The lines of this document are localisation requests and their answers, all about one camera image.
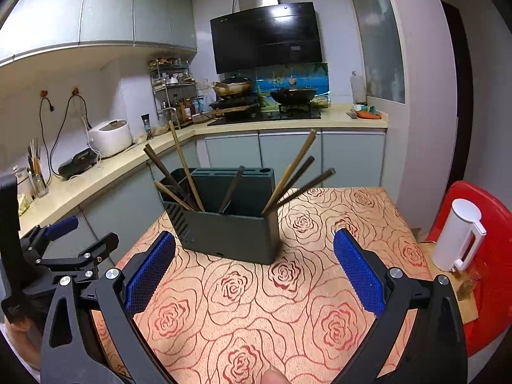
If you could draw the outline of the person's right thumb tip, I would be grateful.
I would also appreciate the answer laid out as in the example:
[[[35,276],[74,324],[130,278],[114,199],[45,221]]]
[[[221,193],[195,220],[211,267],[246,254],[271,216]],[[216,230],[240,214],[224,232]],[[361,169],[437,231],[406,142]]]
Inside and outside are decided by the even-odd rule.
[[[261,377],[261,384],[290,384],[286,376],[279,371],[279,369],[271,366],[263,373]]]

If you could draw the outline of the person's left hand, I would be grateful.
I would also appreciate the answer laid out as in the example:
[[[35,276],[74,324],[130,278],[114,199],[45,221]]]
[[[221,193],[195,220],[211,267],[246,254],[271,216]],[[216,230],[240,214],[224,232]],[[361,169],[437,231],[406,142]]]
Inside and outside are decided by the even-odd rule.
[[[28,365],[39,369],[41,366],[40,350],[29,337],[33,325],[34,323],[28,318],[14,323],[5,320],[6,334],[13,348]]]

